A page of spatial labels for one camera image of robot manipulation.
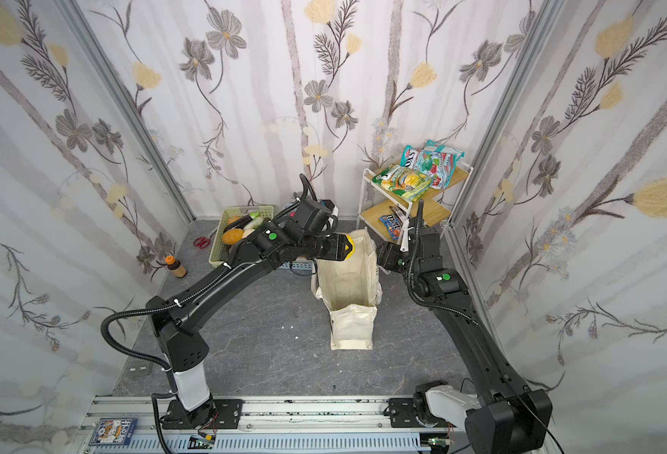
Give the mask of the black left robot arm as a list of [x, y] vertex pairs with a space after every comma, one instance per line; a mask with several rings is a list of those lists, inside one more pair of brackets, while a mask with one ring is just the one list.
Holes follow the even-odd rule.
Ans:
[[[111, 314], [101, 323], [101, 334], [113, 349], [131, 358], [160, 366], [167, 374], [172, 393], [169, 420], [157, 418], [159, 428], [198, 429], [219, 414], [208, 387], [204, 361], [210, 353], [199, 334], [207, 321], [225, 304], [258, 279], [298, 257], [316, 260], [347, 260], [355, 251], [348, 234], [301, 231], [294, 225], [280, 227], [272, 221], [238, 242], [229, 259], [189, 289], [167, 300], [155, 297], [144, 309]], [[123, 318], [150, 316], [162, 358], [142, 354], [122, 345], [110, 333], [110, 325]]]

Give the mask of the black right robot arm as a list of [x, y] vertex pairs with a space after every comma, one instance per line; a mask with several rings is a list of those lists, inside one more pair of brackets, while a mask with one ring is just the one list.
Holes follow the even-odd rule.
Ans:
[[419, 306], [433, 312], [466, 365], [475, 392], [466, 395], [439, 380], [420, 385], [413, 397], [418, 421], [463, 429], [476, 453], [526, 453], [543, 446], [552, 402], [534, 390], [510, 364], [473, 306], [460, 274], [443, 265], [431, 244], [407, 251], [395, 243], [377, 248], [377, 263], [403, 277]]

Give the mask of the cream canvas tote bag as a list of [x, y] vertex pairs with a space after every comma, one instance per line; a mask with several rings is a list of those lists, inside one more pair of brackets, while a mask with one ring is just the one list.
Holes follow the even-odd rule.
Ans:
[[365, 229], [350, 233], [351, 257], [316, 262], [311, 290], [329, 313], [332, 350], [371, 350], [382, 286], [376, 244]]

